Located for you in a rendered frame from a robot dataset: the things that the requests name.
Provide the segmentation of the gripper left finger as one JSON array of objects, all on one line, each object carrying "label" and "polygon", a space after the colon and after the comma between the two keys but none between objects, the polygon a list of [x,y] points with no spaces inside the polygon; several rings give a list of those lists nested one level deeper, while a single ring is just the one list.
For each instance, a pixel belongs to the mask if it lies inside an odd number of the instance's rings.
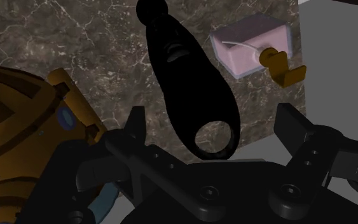
[{"label": "gripper left finger", "polygon": [[95,144],[96,158],[81,163],[76,184],[87,190],[104,183],[114,183],[135,206],[148,197],[161,197],[169,204],[179,204],[188,215],[204,222],[222,219],[226,207],[219,190],[204,184],[194,168],[163,149],[145,146],[145,109],[134,106],[124,129],[105,132]]}]

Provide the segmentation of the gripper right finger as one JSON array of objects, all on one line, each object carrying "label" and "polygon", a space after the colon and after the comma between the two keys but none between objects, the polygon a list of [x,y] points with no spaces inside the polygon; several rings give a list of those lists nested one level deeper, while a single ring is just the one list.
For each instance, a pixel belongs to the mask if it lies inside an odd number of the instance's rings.
[{"label": "gripper right finger", "polygon": [[358,192],[358,140],[313,124],[289,103],[278,104],[273,130],[292,156],[270,188],[268,203],[275,214],[302,220],[340,206],[326,195],[331,178],[347,180]]}]

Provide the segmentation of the pink box with yellow tag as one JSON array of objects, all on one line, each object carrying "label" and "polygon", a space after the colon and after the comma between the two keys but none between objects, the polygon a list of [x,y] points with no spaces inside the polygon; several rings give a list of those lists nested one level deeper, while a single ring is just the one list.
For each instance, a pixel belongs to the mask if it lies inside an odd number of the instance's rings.
[{"label": "pink box with yellow tag", "polygon": [[216,59],[235,78],[264,68],[282,88],[303,81],[306,66],[291,69],[291,28],[287,22],[255,13],[210,33]]}]

